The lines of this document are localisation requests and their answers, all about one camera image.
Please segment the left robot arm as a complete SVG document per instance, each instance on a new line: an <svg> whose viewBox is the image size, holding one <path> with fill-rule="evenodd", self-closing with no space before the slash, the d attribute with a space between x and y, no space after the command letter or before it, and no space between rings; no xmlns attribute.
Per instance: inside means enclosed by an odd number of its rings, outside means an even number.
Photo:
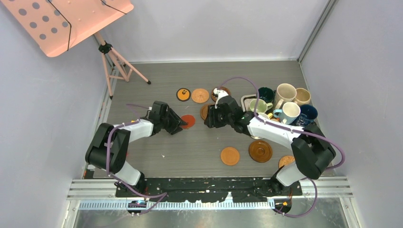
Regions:
<svg viewBox="0 0 403 228"><path fill-rule="evenodd" d="M133 196L144 195L145 175L127 162L130 143L151 137L166 130L174 135L187 123L165 102L155 101L145 116L121 124L102 123L88 147L85 161L111 175L117 186L127 189Z"/></svg>

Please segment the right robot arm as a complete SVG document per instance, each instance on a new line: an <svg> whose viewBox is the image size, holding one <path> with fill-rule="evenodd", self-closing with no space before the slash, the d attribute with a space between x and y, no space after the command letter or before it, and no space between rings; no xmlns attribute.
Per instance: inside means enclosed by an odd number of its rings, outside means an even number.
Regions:
<svg viewBox="0 0 403 228"><path fill-rule="evenodd" d="M268 139L290 149L294 162L279 168L268 181L274 194L283 195L304 178L317 180L335 158L336 152L318 126L287 126L264 120L253 111L243 111L230 95L207 107L204 121L209 128L229 125L238 133Z"/></svg>

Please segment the brown wooden coaster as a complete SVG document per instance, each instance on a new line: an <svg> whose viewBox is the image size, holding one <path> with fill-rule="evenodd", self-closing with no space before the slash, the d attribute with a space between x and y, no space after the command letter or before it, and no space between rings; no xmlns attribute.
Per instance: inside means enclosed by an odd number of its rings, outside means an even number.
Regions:
<svg viewBox="0 0 403 228"><path fill-rule="evenodd" d="M202 106L202 108L200 109L200 117L202 120L206 120L207 116L208 116L208 109L209 109L209 104L205 104Z"/></svg>

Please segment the red round coaster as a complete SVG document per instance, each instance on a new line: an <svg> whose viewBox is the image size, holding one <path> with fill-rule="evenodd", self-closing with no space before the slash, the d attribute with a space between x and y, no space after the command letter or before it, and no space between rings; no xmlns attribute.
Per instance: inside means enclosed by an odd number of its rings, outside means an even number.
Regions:
<svg viewBox="0 0 403 228"><path fill-rule="evenodd" d="M195 125L195 117L193 115L187 114L183 115L181 119L186 122L185 125L181 125L183 129L189 129Z"/></svg>

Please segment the light orange wooden coaster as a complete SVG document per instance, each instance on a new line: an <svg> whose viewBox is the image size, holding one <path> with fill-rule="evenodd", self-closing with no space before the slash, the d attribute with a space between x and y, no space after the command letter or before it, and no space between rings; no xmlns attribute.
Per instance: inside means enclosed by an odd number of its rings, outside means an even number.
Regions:
<svg viewBox="0 0 403 228"><path fill-rule="evenodd" d="M226 147L221 151L221 161L228 166L236 165L240 160L240 153L234 147Z"/></svg>

